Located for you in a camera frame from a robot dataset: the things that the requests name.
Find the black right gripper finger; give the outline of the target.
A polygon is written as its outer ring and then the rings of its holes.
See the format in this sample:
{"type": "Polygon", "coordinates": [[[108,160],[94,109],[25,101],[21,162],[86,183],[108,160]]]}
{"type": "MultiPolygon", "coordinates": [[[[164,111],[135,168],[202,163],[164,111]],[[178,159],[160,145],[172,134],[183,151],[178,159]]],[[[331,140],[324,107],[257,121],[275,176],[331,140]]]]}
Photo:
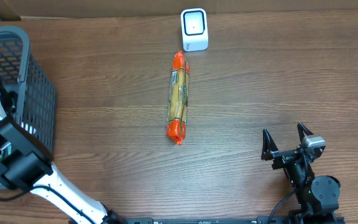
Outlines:
{"type": "Polygon", "coordinates": [[[301,145],[307,145],[308,144],[307,136],[313,135],[313,133],[302,122],[299,122],[297,124],[297,129],[298,129],[298,135],[300,138],[301,145]]]}
{"type": "Polygon", "coordinates": [[[264,161],[269,161],[274,158],[273,154],[278,152],[278,148],[267,129],[263,129],[262,134],[263,145],[261,159],[264,161]]]}

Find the orange spaghetti packet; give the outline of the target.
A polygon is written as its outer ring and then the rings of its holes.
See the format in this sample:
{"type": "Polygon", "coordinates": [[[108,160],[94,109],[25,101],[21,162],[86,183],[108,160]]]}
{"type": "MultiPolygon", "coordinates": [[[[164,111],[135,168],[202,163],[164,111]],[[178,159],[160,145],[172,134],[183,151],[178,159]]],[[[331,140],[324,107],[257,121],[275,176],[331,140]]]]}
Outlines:
{"type": "Polygon", "coordinates": [[[186,136],[189,82],[190,66],[178,51],[173,58],[166,126],[167,136],[177,145],[182,145],[186,136]]]}

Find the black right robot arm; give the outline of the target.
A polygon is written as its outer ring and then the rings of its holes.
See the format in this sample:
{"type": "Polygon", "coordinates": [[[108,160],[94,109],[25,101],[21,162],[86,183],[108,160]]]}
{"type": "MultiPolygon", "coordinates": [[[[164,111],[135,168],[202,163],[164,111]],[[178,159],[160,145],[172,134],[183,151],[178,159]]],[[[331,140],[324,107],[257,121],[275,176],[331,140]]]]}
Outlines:
{"type": "Polygon", "coordinates": [[[266,223],[344,223],[337,217],[341,184],[330,175],[315,176],[311,163],[319,158],[326,141],[311,132],[303,123],[297,124],[300,144],[296,149],[280,151],[267,129],[262,131],[261,159],[272,161],[272,169],[283,169],[290,181],[292,191],[279,201],[270,212],[266,223]],[[277,210],[292,196],[298,201],[299,209],[291,210],[285,217],[276,217],[277,210]]]}

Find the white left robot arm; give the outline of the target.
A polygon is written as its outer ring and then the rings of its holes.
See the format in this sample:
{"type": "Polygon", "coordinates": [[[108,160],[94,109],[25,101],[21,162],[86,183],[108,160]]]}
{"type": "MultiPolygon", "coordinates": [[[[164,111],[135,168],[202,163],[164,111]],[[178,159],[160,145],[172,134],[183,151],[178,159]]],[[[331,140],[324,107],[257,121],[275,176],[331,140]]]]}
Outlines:
{"type": "MultiPolygon", "coordinates": [[[[0,121],[7,117],[0,100],[0,121]]],[[[126,221],[116,212],[107,209],[101,202],[88,197],[73,185],[57,168],[51,165],[52,173],[44,175],[29,192],[54,204],[71,217],[72,223],[120,223],[126,221]]]]}

